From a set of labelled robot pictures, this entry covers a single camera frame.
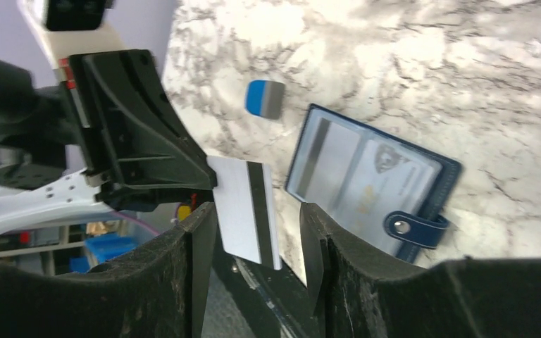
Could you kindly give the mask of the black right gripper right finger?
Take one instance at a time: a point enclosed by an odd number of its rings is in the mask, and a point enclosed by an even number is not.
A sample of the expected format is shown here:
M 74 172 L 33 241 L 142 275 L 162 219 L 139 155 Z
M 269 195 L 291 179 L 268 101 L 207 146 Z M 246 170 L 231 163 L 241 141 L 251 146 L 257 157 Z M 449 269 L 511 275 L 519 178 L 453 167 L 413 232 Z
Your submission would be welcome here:
M 322 337 L 541 337 L 541 259 L 403 262 L 299 212 L 306 282 Z

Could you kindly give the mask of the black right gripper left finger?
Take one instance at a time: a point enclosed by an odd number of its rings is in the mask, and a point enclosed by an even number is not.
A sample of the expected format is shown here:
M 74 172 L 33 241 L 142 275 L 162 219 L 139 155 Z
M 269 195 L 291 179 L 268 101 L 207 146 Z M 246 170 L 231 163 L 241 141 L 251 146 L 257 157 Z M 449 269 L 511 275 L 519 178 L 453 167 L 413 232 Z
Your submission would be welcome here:
M 216 240 L 213 203 L 92 268 L 54 277 L 0 263 L 0 337 L 199 337 Z

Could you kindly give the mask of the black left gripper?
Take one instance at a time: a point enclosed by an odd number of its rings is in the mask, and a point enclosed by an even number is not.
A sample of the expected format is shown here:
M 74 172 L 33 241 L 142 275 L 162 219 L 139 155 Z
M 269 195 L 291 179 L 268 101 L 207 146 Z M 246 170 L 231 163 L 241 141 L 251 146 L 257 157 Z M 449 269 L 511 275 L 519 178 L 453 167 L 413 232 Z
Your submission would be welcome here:
M 146 49 L 77 54 L 61 86 L 0 60 L 0 186 L 35 190 L 70 169 L 104 180 L 117 211 L 213 201 L 215 172 L 175 112 Z

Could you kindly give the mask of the white striped card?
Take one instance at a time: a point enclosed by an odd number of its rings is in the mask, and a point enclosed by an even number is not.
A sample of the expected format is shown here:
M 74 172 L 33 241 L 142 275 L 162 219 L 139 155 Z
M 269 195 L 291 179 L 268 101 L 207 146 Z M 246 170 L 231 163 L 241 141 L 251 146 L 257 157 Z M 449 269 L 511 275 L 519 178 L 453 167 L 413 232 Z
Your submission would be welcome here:
M 265 163 L 209 156 L 217 186 L 213 197 L 225 252 L 282 268 L 271 169 Z
M 294 158 L 289 191 L 328 210 L 342 187 L 361 134 L 346 125 L 310 116 Z

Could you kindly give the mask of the blue card holder wallet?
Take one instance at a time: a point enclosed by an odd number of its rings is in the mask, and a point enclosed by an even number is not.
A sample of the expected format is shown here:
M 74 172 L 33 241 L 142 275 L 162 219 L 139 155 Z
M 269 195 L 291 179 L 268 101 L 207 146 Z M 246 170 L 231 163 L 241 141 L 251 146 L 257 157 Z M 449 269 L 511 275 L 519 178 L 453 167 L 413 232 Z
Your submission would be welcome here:
M 421 249 L 435 249 L 449 227 L 442 209 L 461 171 L 452 158 L 311 104 L 285 189 L 412 263 Z

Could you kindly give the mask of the white card with crest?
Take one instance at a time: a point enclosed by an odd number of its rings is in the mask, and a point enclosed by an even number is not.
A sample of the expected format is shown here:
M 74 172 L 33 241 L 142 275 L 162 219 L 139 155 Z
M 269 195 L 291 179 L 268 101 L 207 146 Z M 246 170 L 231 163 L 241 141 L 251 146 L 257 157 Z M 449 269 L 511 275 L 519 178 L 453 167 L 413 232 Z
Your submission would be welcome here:
M 390 236 L 383 222 L 393 211 L 416 212 L 442 165 L 400 144 L 371 139 L 346 177 L 333 218 L 372 246 L 396 254 L 401 241 Z

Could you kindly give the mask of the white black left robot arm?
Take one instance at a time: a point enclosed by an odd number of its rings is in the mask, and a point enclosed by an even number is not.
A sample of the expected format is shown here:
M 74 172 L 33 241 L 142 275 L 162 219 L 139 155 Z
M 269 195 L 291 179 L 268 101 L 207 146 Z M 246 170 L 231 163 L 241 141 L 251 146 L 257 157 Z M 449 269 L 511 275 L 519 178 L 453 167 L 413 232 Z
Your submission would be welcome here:
M 213 201 L 217 179 L 144 49 L 76 54 L 58 84 L 0 61 L 0 234 Z

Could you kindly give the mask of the small blue plastic box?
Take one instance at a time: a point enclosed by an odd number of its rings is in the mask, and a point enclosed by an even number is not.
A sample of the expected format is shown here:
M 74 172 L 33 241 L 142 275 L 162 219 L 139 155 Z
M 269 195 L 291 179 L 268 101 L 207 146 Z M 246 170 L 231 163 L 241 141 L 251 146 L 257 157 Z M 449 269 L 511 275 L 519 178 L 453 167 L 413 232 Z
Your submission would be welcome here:
M 285 84 L 272 80 L 253 80 L 248 84 L 245 109 L 251 115 L 279 120 L 285 95 Z

